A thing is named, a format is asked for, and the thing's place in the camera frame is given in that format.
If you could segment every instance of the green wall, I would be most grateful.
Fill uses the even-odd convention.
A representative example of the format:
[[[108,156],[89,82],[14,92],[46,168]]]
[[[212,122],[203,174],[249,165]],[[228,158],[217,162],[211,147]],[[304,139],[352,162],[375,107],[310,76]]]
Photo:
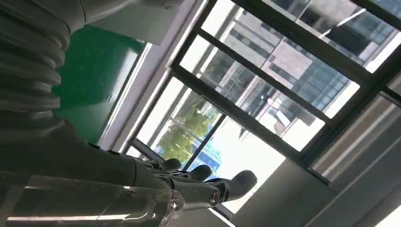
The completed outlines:
[[[85,26],[71,36],[55,115],[70,121],[81,137],[97,143],[103,126],[145,43]]]

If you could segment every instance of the window frame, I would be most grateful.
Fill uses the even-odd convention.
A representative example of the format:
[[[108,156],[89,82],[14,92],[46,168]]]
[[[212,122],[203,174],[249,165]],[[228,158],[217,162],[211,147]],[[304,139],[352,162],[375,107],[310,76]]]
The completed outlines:
[[[366,8],[367,11],[377,16],[379,19],[382,19],[387,24],[401,31],[401,20],[396,16],[385,11],[372,2],[366,0],[351,1],[363,8]],[[335,50],[329,44],[307,32],[294,21],[286,18],[272,7],[264,4],[261,0],[232,0],[232,2],[236,4],[233,12],[238,10],[240,7],[243,8],[247,14],[251,13],[275,31],[280,32],[289,40],[298,44],[307,52],[314,55],[316,58],[321,59],[322,62],[326,63],[348,79],[353,80],[360,85],[360,89],[357,91],[357,93],[355,93],[353,97],[346,103],[346,105],[342,107],[332,119],[330,119],[324,115],[322,110],[319,110],[317,107],[314,107],[312,104],[303,100],[295,92],[275,81],[266,72],[255,67],[243,56],[237,54],[234,50],[222,43],[219,39],[224,33],[224,29],[221,29],[215,36],[212,36],[201,28],[203,22],[206,20],[216,2],[217,0],[210,0],[203,12],[200,14],[197,22],[195,23],[191,32],[188,34],[177,56],[170,65],[171,73],[158,90],[127,145],[135,147],[149,159],[163,160],[159,155],[157,155],[136,137],[148,119],[154,106],[157,104],[157,101],[167,84],[170,82],[172,77],[175,77],[187,87],[186,89],[192,89],[223,113],[218,119],[218,122],[213,126],[212,130],[206,135],[201,145],[194,152],[193,156],[190,157],[190,160],[187,162],[183,170],[187,170],[195,158],[201,153],[204,146],[212,138],[214,132],[221,125],[224,119],[226,117],[230,117],[240,123],[245,129],[247,129],[247,131],[255,134],[255,136],[274,147],[286,158],[301,166],[323,183],[329,184],[329,181],[317,174],[310,168],[310,166],[359,117],[363,110],[374,100],[377,95],[383,96],[387,100],[401,107],[401,96],[389,89],[387,86],[387,84],[397,76],[398,72],[401,71],[401,65],[398,64],[398,62],[401,62],[401,45],[394,50],[394,52],[384,61],[384,63],[376,70],[376,72],[370,73],[352,59]],[[225,24],[227,25],[232,21],[233,18],[230,20],[227,19]],[[255,75],[272,85],[272,87],[276,88],[278,91],[292,99],[305,110],[323,120],[326,123],[324,127],[313,137],[313,139],[302,149],[301,152],[297,152],[283,140],[277,140],[277,138],[279,138],[277,135],[270,132],[263,126],[261,127],[261,124],[257,122],[257,120],[224,98],[217,91],[210,88],[205,82],[197,78],[195,76],[196,72],[189,72],[180,65],[181,60],[184,58],[186,52],[197,36],[204,38],[210,43],[210,48],[205,52],[204,56],[202,57],[203,59],[208,56],[208,52],[210,53],[213,47],[217,47],[232,59],[248,68]],[[200,66],[198,65],[195,71],[199,71],[199,69]],[[232,212],[222,205],[215,207],[214,210],[222,214],[227,219],[230,219],[233,215]]]

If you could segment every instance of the clear plastic cover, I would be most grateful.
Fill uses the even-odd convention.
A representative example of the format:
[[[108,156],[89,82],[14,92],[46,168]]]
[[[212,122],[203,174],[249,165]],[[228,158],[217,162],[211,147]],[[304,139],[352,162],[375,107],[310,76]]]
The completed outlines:
[[[163,227],[184,201],[178,192],[0,172],[8,227]]]

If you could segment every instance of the white wall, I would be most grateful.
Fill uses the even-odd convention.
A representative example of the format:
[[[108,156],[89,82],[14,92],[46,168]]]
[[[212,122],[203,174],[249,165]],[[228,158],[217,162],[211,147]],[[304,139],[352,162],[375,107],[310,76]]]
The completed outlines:
[[[119,151],[123,147],[142,109],[162,79],[173,50],[195,17],[195,12],[201,3],[202,0],[185,0],[162,43],[150,48],[139,71],[136,76],[134,75],[135,80],[115,120],[98,143],[102,149]]]

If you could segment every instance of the tree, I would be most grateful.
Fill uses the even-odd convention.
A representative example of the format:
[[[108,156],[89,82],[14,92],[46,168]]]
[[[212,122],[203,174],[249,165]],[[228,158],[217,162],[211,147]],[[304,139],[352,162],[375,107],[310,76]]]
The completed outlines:
[[[205,101],[200,100],[183,117],[179,117],[179,123],[170,125],[169,130],[163,135],[158,146],[163,149],[162,157],[164,159],[177,158],[185,162],[194,152],[192,145],[195,135],[199,138],[208,133],[209,125],[215,120],[216,116],[211,118],[200,113],[201,107]]]

